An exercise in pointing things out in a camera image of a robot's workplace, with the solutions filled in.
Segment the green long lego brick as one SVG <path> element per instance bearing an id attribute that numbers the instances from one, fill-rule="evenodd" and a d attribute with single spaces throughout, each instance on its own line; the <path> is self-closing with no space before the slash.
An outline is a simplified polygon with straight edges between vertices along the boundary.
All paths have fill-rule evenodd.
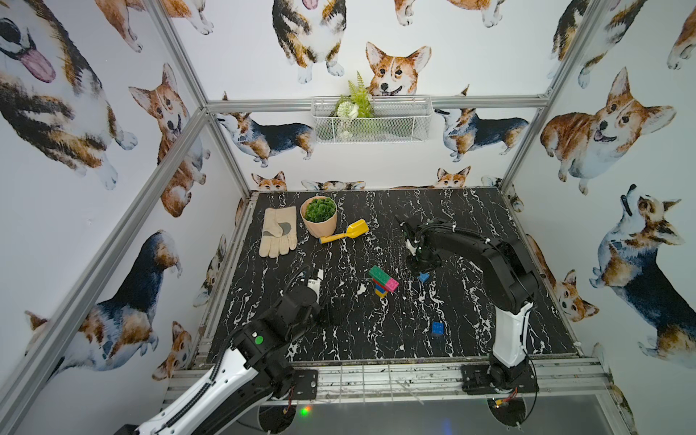
<path id="1" fill-rule="evenodd" d="M 371 277 L 371 279 L 379 283 L 381 286 L 386 286 L 386 284 L 391 279 L 391 277 L 386 272 L 384 272 L 382 268 L 379 268 L 378 266 L 373 266 L 369 270 L 369 276 Z"/>

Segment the dark blue small lego brick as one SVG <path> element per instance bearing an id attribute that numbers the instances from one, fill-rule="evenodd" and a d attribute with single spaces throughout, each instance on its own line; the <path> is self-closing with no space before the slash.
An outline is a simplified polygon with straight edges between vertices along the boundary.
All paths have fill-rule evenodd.
<path id="1" fill-rule="evenodd" d="M 445 327 L 441 322 L 433 322 L 431 324 L 431 334 L 435 336 L 444 336 Z"/>

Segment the red long lego brick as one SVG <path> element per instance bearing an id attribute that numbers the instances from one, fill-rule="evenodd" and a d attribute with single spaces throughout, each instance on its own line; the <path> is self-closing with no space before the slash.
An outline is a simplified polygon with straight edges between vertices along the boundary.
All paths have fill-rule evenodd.
<path id="1" fill-rule="evenodd" d="M 373 279 L 373 284 L 374 284 L 375 286 L 379 286 L 380 288 L 382 288 L 383 290 L 386 290 L 386 291 L 388 292 L 388 290 L 386 289 L 386 287 L 384 287 L 380 282 L 378 282 L 378 281 L 376 281 L 376 280 L 374 280 L 374 279 Z"/>

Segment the pink small lego brick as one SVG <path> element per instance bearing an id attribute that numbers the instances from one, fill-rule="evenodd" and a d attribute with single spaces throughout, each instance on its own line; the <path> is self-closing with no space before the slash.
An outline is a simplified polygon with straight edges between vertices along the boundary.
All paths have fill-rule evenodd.
<path id="1" fill-rule="evenodd" d="M 386 282 L 385 288 L 386 288 L 386 290 L 387 290 L 388 292 L 393 293 L 393 292 L 395 292 L 396 289 L 398 288 L 398 285 L 399 285 L 399 283 L 398 283 L 395 279 L 390 278 L 390 279 Z"/>

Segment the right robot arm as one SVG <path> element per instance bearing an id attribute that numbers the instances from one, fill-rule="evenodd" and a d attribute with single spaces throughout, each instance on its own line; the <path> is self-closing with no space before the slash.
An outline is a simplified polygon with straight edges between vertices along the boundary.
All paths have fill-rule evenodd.
<path id="1" fill-rule="evenodd" d="M 435 219 L 413 226 L 396 218 L 416 273 L 429 273 L 446 251 L 471 261 L 482 272 L 483 288 L 496 310 L 495 339 L 486 378 L 500 390 L 514 389 L 529 368 L 529 317 L 543 282 L 521 240 L 491 239 L 454 222 Z"/>

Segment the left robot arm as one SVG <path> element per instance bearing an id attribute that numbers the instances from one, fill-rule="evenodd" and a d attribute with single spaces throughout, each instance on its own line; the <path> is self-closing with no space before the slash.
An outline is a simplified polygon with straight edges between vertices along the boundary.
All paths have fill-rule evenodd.
<path id="1" fill-rule="evenodd" d="M 322 323 L 322 279 L 306 279 L 284 291 L 272 306 L 228 336 L 228 348 L 188 391 L 139 425 L 119 434 L 219 434 L 270 398 L 295 386 L 286 359 L 290 344 Z"/>

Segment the yellow toy shovel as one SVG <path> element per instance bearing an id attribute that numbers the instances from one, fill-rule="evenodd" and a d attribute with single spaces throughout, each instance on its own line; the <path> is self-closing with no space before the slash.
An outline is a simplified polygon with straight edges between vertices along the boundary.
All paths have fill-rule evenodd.
<path id="1" fill-rule="evenodd" d="M 364 219 L 360 219 L 349 225 L 344 233 L 331 235 L 327 237 L 321 237 L 320 242 L 322 244 L 326 244 L 340 239 L 345 239 L 346 237 L 349 237 L 350 239 L 356 239 L 357 237 L 364 235 L 368 231 L 369 227 L 366 221 Z"/>

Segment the beige work glove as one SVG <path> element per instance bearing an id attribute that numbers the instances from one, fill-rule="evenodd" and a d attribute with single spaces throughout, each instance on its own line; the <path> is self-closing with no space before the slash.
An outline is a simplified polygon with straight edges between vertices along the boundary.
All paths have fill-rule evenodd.
<path id="1" fill-rule="evenodd" d="M 297 208 L 267 208 L 258 254 L 277 258 L 297 248 Z"/>

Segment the pink pot with green plant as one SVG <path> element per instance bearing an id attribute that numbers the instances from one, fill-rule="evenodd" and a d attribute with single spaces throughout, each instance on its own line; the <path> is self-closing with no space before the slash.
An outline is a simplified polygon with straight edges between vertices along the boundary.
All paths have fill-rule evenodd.
<path id="1" fill-rule="evenodd" d="M 337 227 L 337 204 L 331 198 L 315 196 L 301 207 L 300 215 L 309 234 L 316 239 L 329 237 Z"/>

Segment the green fern with white flower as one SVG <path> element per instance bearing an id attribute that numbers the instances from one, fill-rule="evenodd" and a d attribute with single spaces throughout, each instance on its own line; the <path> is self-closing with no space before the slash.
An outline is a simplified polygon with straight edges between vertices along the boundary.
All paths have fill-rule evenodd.
<path id="1" fill-rule="evenodd" d="M 349 94 L 339 98 L 332 112 L 333 124 L 337 128 L 336 137 L 341 141 L 366 137 L 373 128 L 371 94 L 359 73 L 355 82 L 348 81 L 348 89 Z"/>

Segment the aluminium front rail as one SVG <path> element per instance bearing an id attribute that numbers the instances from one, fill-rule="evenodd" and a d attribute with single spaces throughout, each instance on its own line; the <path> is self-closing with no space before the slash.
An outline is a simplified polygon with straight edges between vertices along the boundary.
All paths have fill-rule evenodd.
<path id="1" fill-rule="evenodd" d="M 441 364 L 368 364 L 315 366 L 319 371 L 317 397 L 313 400 L 280 404 L 341 404 L 370 402 L 427 402 L 470 400 L 478 397 L 504 398 L 503 394 L 468 395 L 461 389 L 462 362 Z M 594 359 L 537 360 L 534 362 L 537 393 L 518 397 L 582 395 L 605 391 L 610 378 Z"/>

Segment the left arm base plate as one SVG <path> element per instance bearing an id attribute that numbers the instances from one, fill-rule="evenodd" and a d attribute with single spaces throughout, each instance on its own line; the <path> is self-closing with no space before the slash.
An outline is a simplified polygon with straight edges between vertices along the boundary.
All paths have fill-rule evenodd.
<path id="1" fill-rule="evenodd" d="M 317 397 L 318 376 L 317 370 L 294 370 L 281 380 L 273 398 L 287 402 L 313 400 Z"/>

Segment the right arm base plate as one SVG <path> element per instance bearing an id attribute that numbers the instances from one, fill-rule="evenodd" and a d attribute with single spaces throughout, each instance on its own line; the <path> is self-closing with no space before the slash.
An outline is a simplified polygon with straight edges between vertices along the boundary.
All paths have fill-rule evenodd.
<path id="1" fill-rule="evenodd" d="M 461 389 L 468 395 L 537 393 L 538 381 L 530 364 L 507 368 L 499 364 L 465 364 L 460 368 Z"/>

